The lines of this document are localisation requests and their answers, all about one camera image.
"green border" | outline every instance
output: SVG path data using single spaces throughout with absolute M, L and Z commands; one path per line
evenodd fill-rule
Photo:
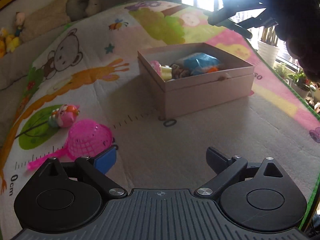
M 275 74 L 275 76 L 276 76 L 283 84 L 285 84 L 285 85 L 287 86 L 287 88 L 290 89 L 290 91 L 296 96 L 296 98 L 298 98 L 299 101 L 300 101 L 302 104 L 304 104 L 304 106 L 305 106 L 305 107 L 314 115 L 314 117 L 316 117 L 316 119 L 320 122 L 320 115 L 317 114 L 317 113 L 307 104 L 307 102 L 306 102 L 304 99 L 302 99 L 302 97 L 299 96 L 299 95 L 297 94 L 297 92 L 294 91 L 294 90 L 292 89 L 292 87 L 290 87 L 290 86 L 275 72 L 275 70 L 274 70 L 273 68 L 271 68 L 271 67 L 264 61 L 264 59 L 258 54 L 258 52 L 256 52 L 256 50 L 252 47 L 252 45 L 250 44 L 250 42 L 249 42 L 247 39 L 245 39 L 245 38 L 243 38 L 243 39 L 244 39 L 244 40 L 248 43 L 248 45 L 252 48 L 253 52 L 258 56 L 258 58 Z M 313 205 L 313 203 L 314 203 L 314 200 L 315 200 L 315 197 L 316 197 L 316 193 L 317 193 L 318 188 L 319 188 L 319 184 L 320 184 L 320 172 L 319 172 L 318 179 L 317 179 L 317 181 L 316 181 L 316 185 L 315 185 L 315 187 L 314 187 L 314 189 L 313 189 L 313 191 L 312 191 L 312 194 L 311 194 L 311 196 L 310 196 L 310 198 L 309 198 L 309 200 L 308 200 L 306 213 L 305 213 L 305 215 L 304 215 L 304 217 L 303 217 L 303 219 L 302 219 L 302 222 L 301 222 L 301 224 L 300 224 L 300 226 L 299 226 L 299 229 L 302 228 L 303 224 L 306 222 L 306 219 L 307 219 L 307 217 L 308 217 L 308 215 L 309 215 L 309 212 L 311 211 L 311 207 L 312 207 L 312 205 Z

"pink handle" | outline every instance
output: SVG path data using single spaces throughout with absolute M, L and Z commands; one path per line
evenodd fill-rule
M 66 148 L 60 149 L 55 151 L 54 153 L 50 153 L 42 158 L 39 158 L 31 163 L 28 163 L 28 170 L 35 170 L 38 169 L 48 158 L 50 157 L 61 157 L 63 155 L 66 155 L 68 153 L 68 150 Z

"potted plant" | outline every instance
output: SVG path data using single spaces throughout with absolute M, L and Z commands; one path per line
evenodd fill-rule
M 285 63 L 277 64 L 273 67 L 273 70 L 283 79 L 286 80 L 288 78 L 287 68 Z
M 299 68 L 297 73 L 289 74 L 288 77 L 292 79 L 291 87 L 293 90 L 303 99 L 306 99 L 310 92 L 316 91 L 316 87 L 307 78 L 302 68 Z
M 275 27 L 263 27 L 261 41 L 258 41 L 258 53 L 264 61 L 273 67 L 279 48 L 277 47 L 278 37 L 276 36 Z

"pink plastic basket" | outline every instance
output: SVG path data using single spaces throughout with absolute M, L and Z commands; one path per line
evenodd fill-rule
M 67 155 L 73 161 L 81 156 L 95 157 L 111 144 L 112 133 L 108 127 L 93 120 L 81 120 L 70 128 L 62 149 L 29 163 L 28 169 L 39 168 L 50 157 Z

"box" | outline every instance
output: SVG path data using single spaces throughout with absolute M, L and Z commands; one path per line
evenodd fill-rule
M 149 64 L 171 65 L 196 52 L 219 59 L 223 70 L 165 82 Z M 161 118 L 170 119 L 222 104 L 250 94 L 254 67 L 206 43 L 170 45 L 138 51 L 140 74 L 150 87 Z

